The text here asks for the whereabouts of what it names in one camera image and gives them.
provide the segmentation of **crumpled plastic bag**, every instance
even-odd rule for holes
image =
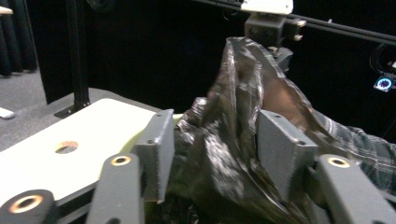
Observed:
[[[294,204],[281,202],[259,162],[255,133],[261,109],[284,116],[320,153],[358,161],[379,189],[394,192],[394,145],[321,115],[270,52],[246,37],[231,37],[207,98],[197,98],[175,130],[168,192],[210,217],[199,223],[308,223]]]

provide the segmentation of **dark background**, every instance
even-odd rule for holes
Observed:
[[[64,1],[27,0],[48,103],[72,91]],[[293,13],[396,35],[396,1],[294,1]],[[225,38],[243,35],[246,14],[188,0],[118,0],[109,13],[85,6],[90,86],[183,112],[205,96]],[[396,91],[373,88],[369,58],[377,43],[305,27],[288,78],[314,108],[345,125],[396,142]]]

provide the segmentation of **gray carpet floor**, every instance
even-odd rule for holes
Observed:
[[[110,98],[152,111],[160,109],[143,105],[110,91],[89,89],[91,103]],[[15,113],[13,119],[0,119],[0,151],[14,146],[23,139],[58,122],[55,113],[73,104],[71,93],[47,105],[39,72],[0,78],[0,107]]]

